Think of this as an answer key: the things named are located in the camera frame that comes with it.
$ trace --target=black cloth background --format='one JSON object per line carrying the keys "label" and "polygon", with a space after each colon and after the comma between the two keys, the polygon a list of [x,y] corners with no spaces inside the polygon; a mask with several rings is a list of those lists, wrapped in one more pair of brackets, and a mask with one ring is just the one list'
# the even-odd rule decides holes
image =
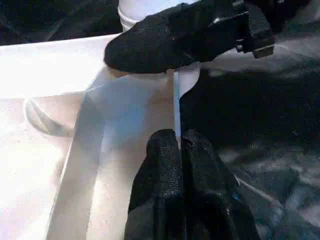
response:
{"label": "black cloth background", "polygon": [[118,0],[0,0],[0,46],[122,32]]}
{"label": "black cloth background", "polygon": [[208,138],[237,176],[263,240],[320,239],[315,68],[288,78],[252,71],[211,77],[204,70],[180,100],[183,132]]}

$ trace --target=black fabric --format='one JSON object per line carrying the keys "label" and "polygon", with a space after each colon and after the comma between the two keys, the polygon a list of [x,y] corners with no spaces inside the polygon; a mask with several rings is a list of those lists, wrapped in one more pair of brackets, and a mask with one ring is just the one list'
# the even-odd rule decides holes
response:
{"label": "black fabric", "polygon": [[320,239],[320,79],[294,70],[203,70],[180,100],[183,131],[208,138],[239,179],[263,240]]}
{"label": "black fabric", "polygon": [[193,62],[207,62],[236,46],[246,11],[233,0],[179,4],[147,16],[105,48],[104,61],[132,73],[163,73]]}
{"label": "black fabric", "polygon": [[148,141],[132,186],[126,240],[258,240],[239,183],[211,144],[194,131],[173,130]]}
{"label": "black fabric", "polygon": [[292,19],[311,0],[248,0],[261,8],[275,32],[282,30],[285,21]]}
{"label": "black fabric", "polygon": [[0,0],[0,45],[120,33],[118,3],[118,0]]}
{"label": "black fabric", "polygon": [[175,240],[184,236],[182,161],[175,132],[155,132],[134,178],[125,240]]}

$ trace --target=white surface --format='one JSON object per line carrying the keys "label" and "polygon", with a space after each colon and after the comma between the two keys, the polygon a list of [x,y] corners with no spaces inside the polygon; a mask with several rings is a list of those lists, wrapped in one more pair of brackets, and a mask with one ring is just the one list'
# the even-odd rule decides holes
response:
{"label": "white surface", "polygon": [[116,35],[0,46],[0,98],[54,96],[86,90]]}
{"label": "white surface", "polygon": [[[75,124],[81,101],[81,94],[38,99],[51,116],[68,115],[60,119],[67,126]],[[1,240],[44,239],[72,139],[34,129],[25,118],[24,102],[0,99]]]}
{"label": "white surface", "polygon": [[122,239],[148,139],[175,128],[172,73],[127,75],[84,99],[47,240]]}

